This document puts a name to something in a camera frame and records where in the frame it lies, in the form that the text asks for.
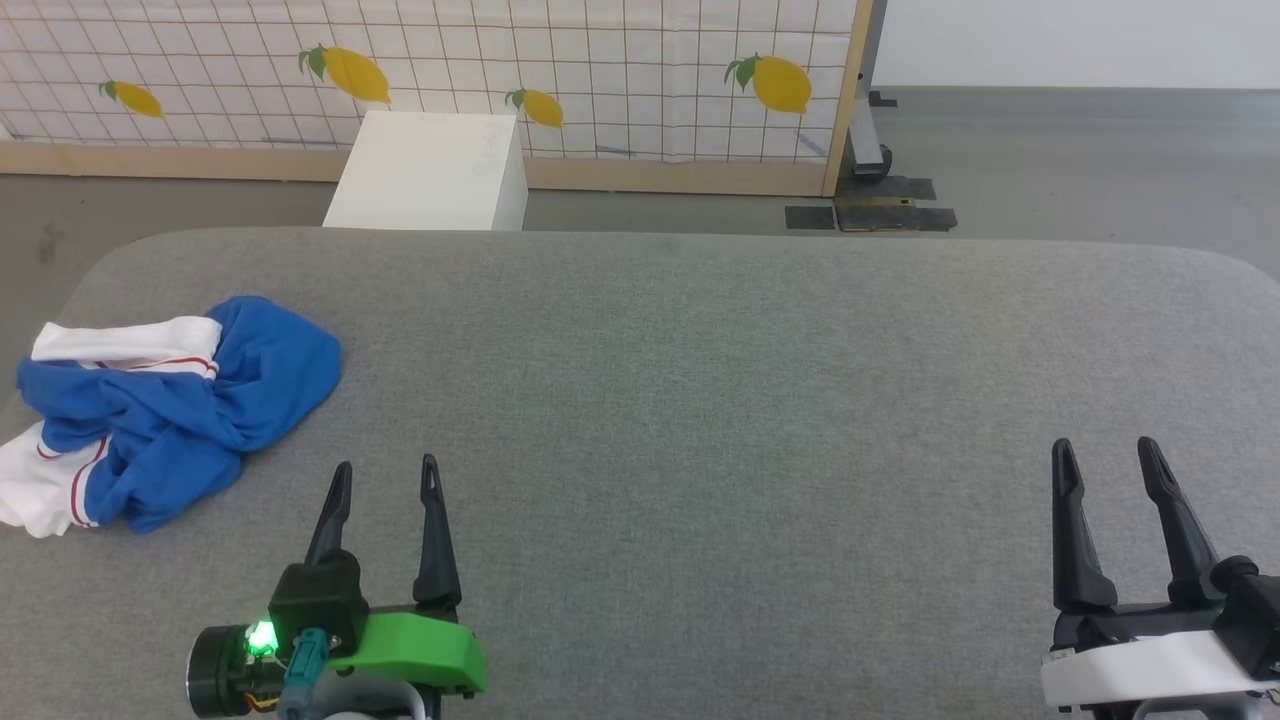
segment metal stand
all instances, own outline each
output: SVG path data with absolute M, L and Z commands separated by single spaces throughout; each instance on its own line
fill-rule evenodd
M 884 27 L 884 9 L 888 0 L 867 0 L 872 4 L 870 23 L 867 27 L 867 46 L 863 49 L 858 87 L 854 90 L 854 118 L 849 124 L 849 141 L 852 149 L 852 176 L 863 183 L 877 183 L 888 176 L 893 165 L 893 152 L 881 145 L 876 135 L 876 119 L 872 108 L 896 106 L 892 100 L 882 100 L 872 91 L 872 74 L 876 72 L 876 55 L 879 53 L 881 29 Z

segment white cardboard box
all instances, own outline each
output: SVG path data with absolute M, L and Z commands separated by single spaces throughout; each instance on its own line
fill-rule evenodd
M 324 227 L 518 231 L 527 201 L 515 115 L 375 110 Z

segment white cloth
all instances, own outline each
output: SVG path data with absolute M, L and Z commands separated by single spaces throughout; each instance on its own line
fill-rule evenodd
M 214 352 L 223 327 L 210 318 L 184 315 L 165 323 L 127 328 L 64 328 L 45 323 L 31 359 L 36 363 L 74 360 L 86 368 L 201 373 L 218 377 Z
M 49 323 L 31 351 L 40 363 L 72 360 L 88 369 L 197 373 L 218 377 L 214 352 L 223 328 L 209 318 L 182 316 L 127 328 L 78 329 Z M 84 484 L 111 438 L 72 452 L 54 452 L 41 439 L 45 423 L 0 446 L 0 523 L 33 537 L 61 536 L 67 528 L 96 527 L 84 514 Z

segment gray felt surface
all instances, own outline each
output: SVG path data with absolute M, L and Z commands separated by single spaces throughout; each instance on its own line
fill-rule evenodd
M 343 459 L 375 605 L 408 598 L 440 459 L 492 680 L 449 719 L 1047 716 L 1060 436 L 1124 600 L 1167 582 L 1144 433 L 1219 550 L 1280 570 L 1280 287 L 1221 256 L 201 231 L 110 255 L 60 322 L 246 292 L 337 334 L 342 383 L 154 534 L 0 532 L 0 715 L 188 716 L 192 638 L 261 616 Z

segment blue cable connector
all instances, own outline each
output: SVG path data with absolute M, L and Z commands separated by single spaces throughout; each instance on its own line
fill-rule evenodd
M 275 714 L 280 720 L 307 720 L 316 682 L 329 662 L 329 633 L 320 628 L 307 628 L 298 635 L 298 647 L 284 670 L 284 689 Z

